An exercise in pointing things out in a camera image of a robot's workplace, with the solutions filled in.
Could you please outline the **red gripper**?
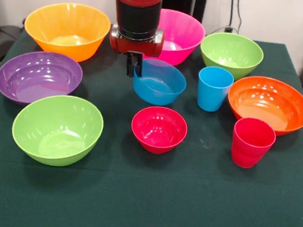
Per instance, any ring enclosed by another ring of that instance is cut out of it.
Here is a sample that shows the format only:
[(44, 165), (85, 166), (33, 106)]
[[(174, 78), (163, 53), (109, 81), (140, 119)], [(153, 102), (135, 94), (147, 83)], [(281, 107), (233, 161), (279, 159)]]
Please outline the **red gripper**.
[(164, 38), (164, 31), (157, 29), (155, 35), (148, 40), (141, 41), (127, 39), (120, 34), (117, 24), (112, 25), (109, 35), (112, 49), (117, 52), (126, 53), (127, 55), (126, 75), (129, 77), (133, 77), (134, 71), (137, 77), (141, 77), (143, 69), (143, 55), (150, 57), (159, 57), (161, 55)]

